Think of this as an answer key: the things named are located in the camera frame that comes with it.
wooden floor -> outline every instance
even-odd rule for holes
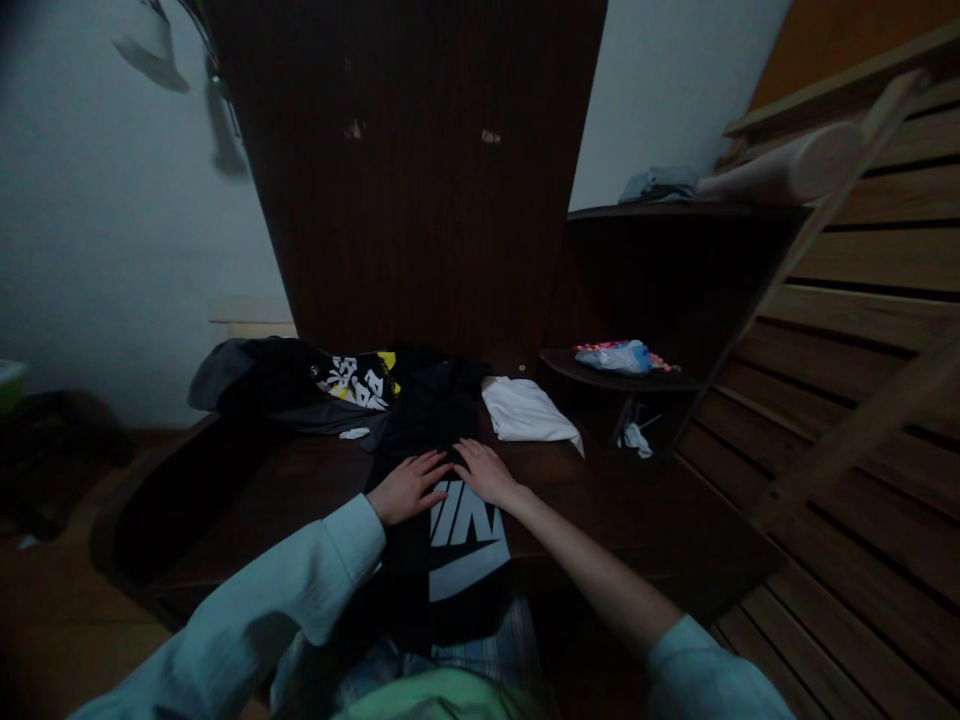
[[[96,573],[87,553],[97,511],[127,472],[105,476],[56,541],[25,550],[21,538],[0,541],[3,717],[59,720],[116,685],[169,637]],[[257,705],[244,713],[246,720],[266,717]]]

nike logo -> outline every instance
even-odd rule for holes
[[[463,592],[510,559],[499,508],[491,522],[486,503],[461,480],[441,481],[435,490],[447,498],[430,509],[431,547],[465,545],[471,527],[483,545],[430,571],[430,602]]]

shelf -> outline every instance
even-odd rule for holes
[[[803,207],[788,207],[779,205],[748,205],[746,203],[728,202],[690,202],[677,201],[668,203],[624,203],[623,205],[605,205],[603,207],[574,210],[567,213],[567,221],[591,220],[594,218],[615,217],[771,217],[778,215],[795,215],[803,217],[809,213]]]
[[[676,392],[699,390],[702,383],[681,372],[652,372],[639,378],[600,372],[576,361],[576,351],[566,348],[546,348],[540,351],[540,359],[547,367],[571,380],[605,390],[621,392]]]

green cloth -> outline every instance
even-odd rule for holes
[[[395,680],[366,695],[336,720],[395,718],[549,718],[533,698],[514,688],[453,668]]]

white wall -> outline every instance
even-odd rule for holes
[[[191,85],[171,93],[113,47],[134,2],[18,6],[0,67],[0,357],[130,426],[189,424],[208,301],[284,294],[249,174],[211,163],[200,38],[166,0]]]
[[[211,163],[199,37],[166,0],[192,87],[156,87],[111,42],[133,3],[24,0],[4,28],[0,357],[29,363],[33,390],[84,388],[130,426],[178,426],[200,416],[185,396],[208,306],[283,286],[252,181]],[[708,169],[788,4],[610,0],[571,209],[616,202],[649,165]]]
[[[608,0],[570,209],[616,203],[652,165],[710,172],[790,0]]]

